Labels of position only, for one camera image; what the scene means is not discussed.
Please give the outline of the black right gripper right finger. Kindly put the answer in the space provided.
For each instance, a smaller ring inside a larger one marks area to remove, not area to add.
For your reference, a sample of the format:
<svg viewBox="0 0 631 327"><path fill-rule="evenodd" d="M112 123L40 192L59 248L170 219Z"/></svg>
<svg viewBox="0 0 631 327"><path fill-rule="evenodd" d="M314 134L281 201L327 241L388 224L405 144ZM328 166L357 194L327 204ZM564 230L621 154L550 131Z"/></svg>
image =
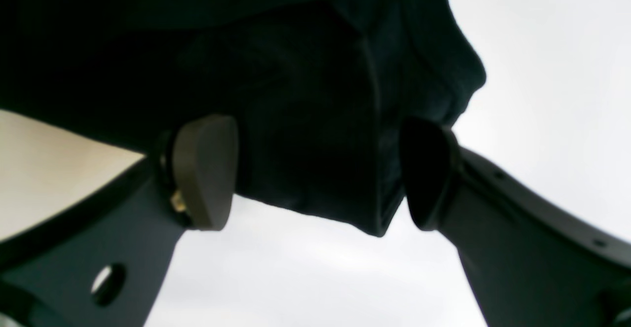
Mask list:
<svg viewBox="0 0 631 327"><path fill-rule="evenodd" d="M490 327L628 327L630 244L546 201L453 132L404 120L410 214L455 246Z"/></svg>

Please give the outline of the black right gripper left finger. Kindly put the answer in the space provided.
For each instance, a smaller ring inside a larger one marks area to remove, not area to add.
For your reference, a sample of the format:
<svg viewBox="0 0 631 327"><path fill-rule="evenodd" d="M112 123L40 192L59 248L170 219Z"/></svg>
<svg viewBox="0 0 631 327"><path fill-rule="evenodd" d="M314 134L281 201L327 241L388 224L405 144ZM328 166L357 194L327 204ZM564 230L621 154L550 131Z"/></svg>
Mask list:
<svg viewBox="0 0 631 327"><path fill-rule="evenodd" d="M141 327L186 230L222 230L238 172L232 116L189 122L67 210L1 243L1 316L21 327Z"/></svg>

